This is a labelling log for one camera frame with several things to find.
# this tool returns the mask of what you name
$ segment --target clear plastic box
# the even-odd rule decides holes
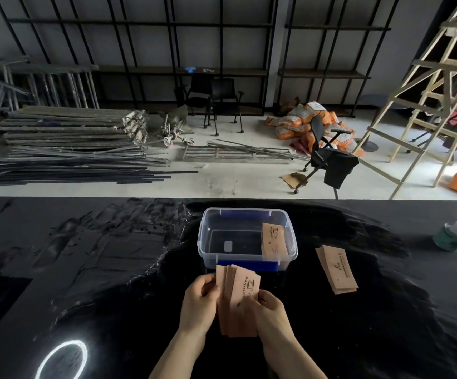
[[[284,227],[288,258],[264,258],[262,223]],[[282,271],[299,254],[290,218],[278,209],[209,208],[202,216],[197,246],[208,269],[237,264],[254,271]]]

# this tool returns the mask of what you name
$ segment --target gray wall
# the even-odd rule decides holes
[[[24,0],[30,15],[35,18],[55,18],[49,0]],[[81,18],[109,19],[111,17],[105,0],[74,0]],[[163,0],[124,0],[129,20],[165,21]],[[331,24],[337,22],[343,0],[337,0]],[[394,0],[383,0],[375,24],[383,25]],[[381,51],[372,69],[365,93],[390,93],[399,84],[409,63],[421,43],[425,32],[442,0],[400,0],[385,37]],[[17,0],[0,0],[10,18],[24,18]],[[68,0],[56,0],[63,18],[73,18]],[[323,24],[329,0],[297,0],[294,23]],[[375,0],[350,0],[343,24],[366,24]],[[122,18],[119,0],[112,0],[116,18]],[[180,22],[219,22],[219,0],[174,0],[176,20]],[[225,0],[224,21],[226,23],[265,23],[269,0]],[[31,28],[25,24],[14,24],[15,31],[24,50],[37,62],[44,57]],[[122,65],[122,58],[112,26],[84,26],[86,38],[95,63]],[[59,26],[38,25],[46,51],[53,63],[73,63],[67,43]],[[125,27],[120,26],[125,55],[133,65]],[[171,56],[166,27],[130,27],[139,65],[170,66]],[[74,50],[80,63],[89,63],[79,29],[67,26]],[[358,71],[364,73],[371,61],[374,48],[381,33],[370,33],[360,61]],[[217,28],[178,27],[179,54],[182,66],[219,66],[219,30]],[[318,52],[321,32],[292,31],[287,68],[312,67]],[[327,34],[320,66],[325,64],[332,42],[333,32]],[[363,37],[362,32],[340,32],[331,62],[332,69],[350,69],[353,66]],[[225,28],[223,41],[224,67],[255,67],[263,65],[265,46],[264,29]],[[7,26],[0,16],[0,58],[19,55]],[[167,76],[143,76],[146,99],[173,101],[174,81]],[[105,76],[105,91],[109,99],[130,99],[129,87],[124,76]],[[260,80],[236,79],[237,89],[244,90],[246,101],[258,101]],[[339,103],[346,86],[345,80],[327,80],[320,102]],[[354,81],[346,103],[352,103],[361,81]],[[311,98],[315,98],[320,81],[315,82]],[[285,79],[282,99],[298,95],[302,100],[308,96],[309,80]],[[137,83],[135,91],[140,97]]]

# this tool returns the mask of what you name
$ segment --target metal frame on floor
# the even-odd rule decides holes
[[[375,6],[374,6],[374,8],[372,10],[371,17],[370,17],[370,20],[368,22],[368,25],[367,26],[357,26],[357,27],[355,27],[355,26],[343,26],[342,25],[342,21],[343,21],[344,14],[345,14],[345,11],[346,11],[346,4],[347,4],[348,0],[344,0],[343,1],[342,7],[341,7],[341,11],[340,11],[340,14],[339,14],[339,19],[338,19],[336,25],[331,25],[333,7],[334,7],[334,4],[335,4],[336,0],[331,0],[331,2],[330,2],[324,25],[297,25],[297,24],[294,25],[293,20],[294,20],[296,2],[297,2],[297,0],[293,0],[292,1],[292,10],[290,12],[290,20],[289,20],[289,24],[286,26],[288,28],[288,34],[287,34],[287,40],[286,40],[285,50],[284,50],[283,65],[282,65],[281,69],[279,70],[280,80],[279,80],[279,89],[278,89],[278,93],[277,93],[277,100],[278,101],[281,100],[281,91],[282,91],[282,86],[283,86],[283,80],[285,78],[311,79],[311,81],[309,83],[309,89],[307,91],[306,101],[309,101],[311,99],[311,93],[312,93],[313,86],[314,86],[314,80],[315,79],[321,79],[320,89],[319,89],[318,94],[317,94],[316,99],[315,99],[316,101],[319,101],[319,102],[321,102],[321,100],[320,100],[321,99],[321,93],[323,91],[323,86],[324,86],[325,80],[327,78],[330,78],[330,79],[345,79],[345,80],[347,79],[348,80],[348,84],[347,84],[346,89],[344,91],[344,94],[343,94],[343,97],[342,97],[342,100],[341,100],[341,104],[340,104],[340,108],[351,107],[351,112],[349,114],[343,114],[343,116],[345,116],[345,117],[346,116],[347,117],[354,117],[355,109],[356,109],[356,107],[358,105],[358,102],[360,100],[360,96],[362,95],[362,92],[363,92],[363,89],[365,87],[365,84],[367,83],[367,80],[369,78],[371,78],[369,75],[371,73],[372,66],[374,65],[374,62],[376,61],[377,54],[379,53],[379,50],[380,50],[381,45],[383,43],[383,40],[385,38],[386,32],[390,30],[390,28],[389,28],[390,22],[392,20],[394,12],[395,12],[395,10],[397,8],[397,4],[398,4],[399,0],[395,0],[394,1],[393,5],[392,5],[392,9],[390,10],[390,13],[388,15],[386,24],[384,26],[374,26],[374,25],[372,25],[373,22],[374,22],[374,19],[376,17],[376,14],[378,12],[378,9],[380,7],[380,4],[381,4],[381,0],[376,0],[376,4],[375,4]],[[295,30],[295,29],[321,30],[323,32],[322,33],[322,37],[321,37],[320,47],[318,49],[318,55],[316,56],[313,69],[286,69],[290,36],[292,34],[292,31]],[[332,44],[331,44],[331,47],[330,47],[330,51],[328,53],[328,58],[327,58],[327,61],[326,61],[325,69],[318,69],[319,66],[320,66],[320,60],[321,60],[321,56],[322,56],[322,53],[323,53],[323,48],[325,46],[326,33],[329,30],[334,30],[335,31],[334,36],[333,36],[333,41],[332,41]],[[332,60],[333,51],[336,48],[337,37],[339,35],[339,31],[341,31],[341,30],[343,30],[343,31],[364,31],[365,32],[364,33],[364,37],[362,39],[362,43],[360,44],[360,48],[358,49],[358,54],[357,54],[355,63],[354,63],[353,68],[351,70],[337,70],[337,69],[336,70],[332,70],[332,69],[330,69],[330,63],[331,63],[331,60]],[[377,43],[376,49],[374,51],[374,54],[372,55],[371,63],[369,64],[367,72],[365,74],[361,74],[361,73],[357,72],[356,69],[358,67],[358,63],[360,62],[360,58],[362,56],[362,52],[364,50],[365,44],[367,43],[367,38],[368,38],[369,32],[381,32],[381,36],[380,36],[380,39],[379,39],[379,41]],[[345,105],[346,96],[347,96],[348,91],[349,91],[349,89],[351,87],[352,81],[355,80],[355,79],[363,80],[363,82],[362,82],[362,85],[361,85],[360,90],[358,92],[358,95],[357,95],[357,97],[355,99],[354,104],[351,105],[351,106],[347,106],[347,105]]]
[[[0,14],[4,19],[14,41],[16,42],[20,52],[25,55],[26,52],[23,49],[23,45],[20,43],[19,38],[17,37],[12,25],[13,24],[29,24],[33,30],[34,36],[41,48],[42,54],[47,63],[51,63],[50,57],[48,56],[44,45],[42,44],[41,38],[36,30],[36,24],[55,24],[61,27],[61,31],[65,37],[65,40],[68,45],[68,49],[72,55],[73,62],[78,64],[78,57],[76,56],[75,51],[73,50],[73,46],[71,40],[68,36],[68,33],[65,29],[65,25],[73,24],[79,27],[79,31],[81,33],[81,37],[90,59],[91,64],[94,64],[93,57],[91,55],[90,48],[88,46],[88,42],[84,35],[83,26],[86,25],[112,25],[114,26],[116,38],[118,40],[119,50],[121,52],[121,57],[123,61],[123,66],[104,66],[103,64],[99,65],[99,76],[97,78],[98,81],[98,90],[100,92],[100,100],[105,103],[110,102],[125,102],[125,101],[110,101],[106,98],[104,93],[104,88],[100,79],[100,75],[105,74],[125,74],[127,76],[130,93],[132,95],[131,102],[135,106],[135,108],[139,108],[140,103],[150,103],[151,101],[147,101],[145,99],[144,94],[144,86],[142,82],[141,76],[174,76],[174,84],[177,87],[178,85],[183,84],[182,77],[187,76],[188,73],[186,70],[181,67],[181,61],[179,56],[179,44],[177,38],[177,27],[210,27],[210,28],[219,28],[220,29],[220,65],[219,69],[213,69],[214,72],[211,73],[215,76],[219,77],[254,77],[260,78],[260,99],[258,102],[259,108],[264,108],[264,96],[267,92],[268,87],[268,78],[269,78],[269,65],[270,65],[270,51],[272,50],[272,42],[274,37],[274,31],[276,29],[276,13],[277,13],[277,2],[278,0],[269,0],[269,11],[268,11],[268,20],[265,24],[227,24],[223,21],[223,0],[220,0],[220,21],[219,23],[181,23],[176,21],[175,11],[174,11],[174,0],[164,0],[164,8],[165,8],[165,15],[166,15],[166,22],[146,22],[146,21],[128,21],[125,5],[123,0],[119,0],[123,20],[118,20],[115,17],[114,8],[112,6],[111,0],[106,0],[107,5],[109,7],[109,11],[111,13],[111,20],[89,20],[89,19],[82,19],[79,18],[77,13],[75,4],[73,0],[69,0],[70,6],[73,11],[74,19],[71,18],[62,18],[60,12],[58,10],[58,6],[56,5],[55,0],[50,0],[53,9],[55,10],[56,18],[32,18],[30,13],[27,10],[27,7],[23,0],[19,0],[21,8],[23,10],[24,15],[26,18],[8,18],[6,13],[4,12],[2,5],[0,3]],[[118,26],[123,25],[126,28],[126,34],[128,36],[129,46],[132,53],[132,61],[133,67],[129,66],[127,58],[125,56],[125,51],[123,48],[123,43],[121,40],[120,32]],[[130,33],[130,26],[164,26],[167,27],[168,35],[169,35],[169,46],[170,46],[170,55],[171,55],[171,67],[149,67],[149,66],[139,66],[137,63],[137,57],[135,55],[135,49],[133,45],[132,36]],[[223,66],[223,28],[251,28],[251,29],[265,29],[266,30],[266,42],[265,42],[265,52],[263,58],[263,66],[262,69],[249,69],[249,68],[236,68],[236,69],[227,69]],[[137,99],[134,85],[132,82],[133,77],[136,76],[138,80],[138,85],[141,93],[141,100]],[[156,103],[171,103],[174,101],[155,101]]]

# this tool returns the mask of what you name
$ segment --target white floor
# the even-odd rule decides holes
[[[357,130],[361,137],[369,125],[374,111],[359,111],[357,118],[344,119],[346,124]],[[289,141],[280,141],[274,134],[274,128],[264,126],[258,117],[243,117],[244,134],[237,133],[239,125],[229,123],[233,117],[219,117],[219,139],[240,142],[252,146],[287,147]],[[197,145],[205,145],[208,140],[214,140],[214,127],[202,128],[203,116],[189,117],[188,123],[195,130],[192,137]],[[389,112],[383,119],[379,130],[400,137],[406,120]],[[421,134],[412,130],[408,139]],[[365,153],[364,159],[386,172],[402,178],[415,154],[401,153],[388,163],[389,155],[395,145],[380,137],[371,135],[371,141],[380,146],[379,151]],[[445,154],[446,148],[440,141],[434,143],[436,153]],[[198,198],[315,198],[333,199],[333,190],[323,183],[324,171],[319,171],[309,181],[307,186],[300,189],[298,195],[286,185],[280,176],[295,171],[301,171],[303,161],[289,165],[262,164],[222,164],[222,163],[190,163],[178,161],[183,152],[180,142],[169,149],[167,157],[173,160],[170,170],[197,170],[198,173],[175,174],[171,180],[150,184],[118,185],[115,183],[43,183],[17,186],[0,186],[0,196],[24,197],[198,197]],[[457,172],[456,162],[447,168],[438,187],[432,188],[432,183],[440,169],[440,163],[425,157],[415,168],[395,199],[400,200],[457,200],[457,193],[445,186]],[[358,165],[346,178],[341,190],[340,199],[373,199],[386,200],[395,189],[395,185],[377,175],[363,165]]]

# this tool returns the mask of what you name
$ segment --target black marble tabletop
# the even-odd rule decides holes
[[[175,332],[208,207],[281,208],[299,245],[263,272],[328,377],[457,377],[457,252],[430,237],[455,201],[0,197],[0,379],[146,378]],[[345,248],[335,296],[314,248]],[[215,320],[193,377],[267,377],[257,338]]]

